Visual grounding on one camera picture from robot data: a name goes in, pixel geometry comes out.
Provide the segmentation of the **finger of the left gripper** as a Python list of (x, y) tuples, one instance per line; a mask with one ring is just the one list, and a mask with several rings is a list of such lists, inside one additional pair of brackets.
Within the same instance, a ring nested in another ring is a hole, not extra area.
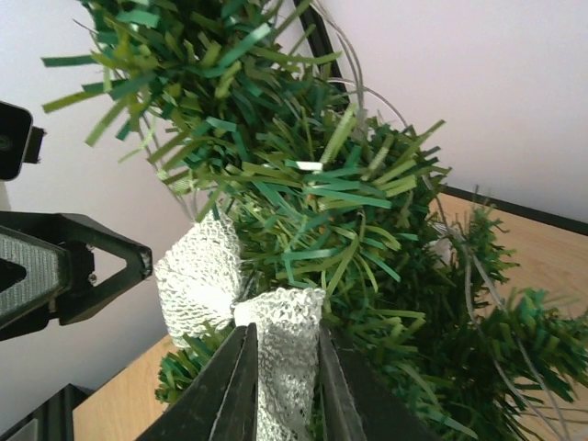
[(88, 320), (153, 273), (149, 247), (72, 213), (1, 214), (1, 338)]

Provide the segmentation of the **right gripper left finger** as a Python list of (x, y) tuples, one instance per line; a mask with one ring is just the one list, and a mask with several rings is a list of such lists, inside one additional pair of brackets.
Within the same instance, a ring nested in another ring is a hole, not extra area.
[(257, 385), (257, 329), (250, 323), (232, 331), (196, 381), (138, 440), (254, 440)]

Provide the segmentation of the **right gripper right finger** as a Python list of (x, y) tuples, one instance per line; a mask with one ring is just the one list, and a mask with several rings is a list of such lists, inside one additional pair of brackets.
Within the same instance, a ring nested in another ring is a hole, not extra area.
[(386, 389), (345, 333), (325, 322), (319, 333), (319, 379), (325, 440), (439, 439)]

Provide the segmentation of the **white mesh bow ornament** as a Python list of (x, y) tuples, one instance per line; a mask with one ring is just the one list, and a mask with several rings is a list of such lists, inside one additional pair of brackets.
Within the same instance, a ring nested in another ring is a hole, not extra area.
[(257, 439), (308, 440), (318, 370), (321, 288), (261, 294), (242, 269), (232, 220), (207, 214), (155, 264), (164, 321), (174, 344), (255, 324), (258, 342)]

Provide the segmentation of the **fairy light string white beads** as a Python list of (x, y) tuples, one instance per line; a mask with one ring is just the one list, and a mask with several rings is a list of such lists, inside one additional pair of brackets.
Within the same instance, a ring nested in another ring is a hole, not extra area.
[(472, 410), (488, 398), (517, 413), (571, 399), (585, 370), (571, 322), (542, 290), (503, 298), (510, 253), (483, 208), (450, 224), (439, 190), (445, 171), (427, 133), (370, 118), (358, 64), (344, 80), (292, 55), (279, 68), (269, 113), (240, 130), (187, 146), (186, 175), (211, 189), (199, 213), (227, 215), (254, 291), (321, 288), (322, 317), (349, 327), (389, 376), (412, 377), (430, 410)]

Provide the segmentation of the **small green christmas tree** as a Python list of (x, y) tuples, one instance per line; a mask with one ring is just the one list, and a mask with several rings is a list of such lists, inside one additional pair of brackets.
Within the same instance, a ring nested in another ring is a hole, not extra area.
[(318, 328), (351, 338), (383, 383), (444, 440), (532, 440), (527, 415), (584, 440), (568, 405), (587, 382), (587, 318), (542, 289), (499, 287), (513, 266), (487, 206), (449, 218), (447, 169), (429, 131), (364, 107), (368, 88), (333, 77), (336, 53), (306, 57), (279, 37), (319, 3), (87, 1), (94, 48), (48, 68), (102, 78), (44, 106), (108, 96), (86, 138), (119, 117), (193, 223), (154, 267), (175, 350), (156, 399), (178, 402), (230, 331), (254, 322), (258, 436), (323, 440)]

